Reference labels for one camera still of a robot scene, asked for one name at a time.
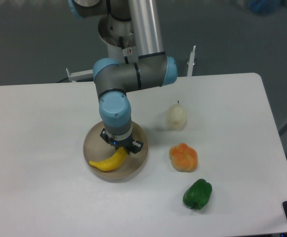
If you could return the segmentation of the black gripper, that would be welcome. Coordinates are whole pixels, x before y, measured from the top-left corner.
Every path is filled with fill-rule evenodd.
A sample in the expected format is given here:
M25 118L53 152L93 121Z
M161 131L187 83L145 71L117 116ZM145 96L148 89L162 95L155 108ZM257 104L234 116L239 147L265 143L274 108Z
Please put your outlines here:
M115 149L120 147L125 148L127 154L130 153L136 154L142 150L143 142L133 141L133 129L130 128L125 134L114 135L103 128L100 137L110 146L113 146Z

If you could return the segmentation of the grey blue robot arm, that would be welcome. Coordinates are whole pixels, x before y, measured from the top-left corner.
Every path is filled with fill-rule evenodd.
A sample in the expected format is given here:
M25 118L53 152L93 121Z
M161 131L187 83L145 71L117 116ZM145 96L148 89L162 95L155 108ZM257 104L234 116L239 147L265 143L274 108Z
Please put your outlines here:
M91 70L68 73L68 80L95 83L101 138L109 145L138 153L143 142L133 138L127 93L175 83L177 66L164 52L157 3L154 0L71 0L75 16L101 16L98 31L119 55L98 60Z

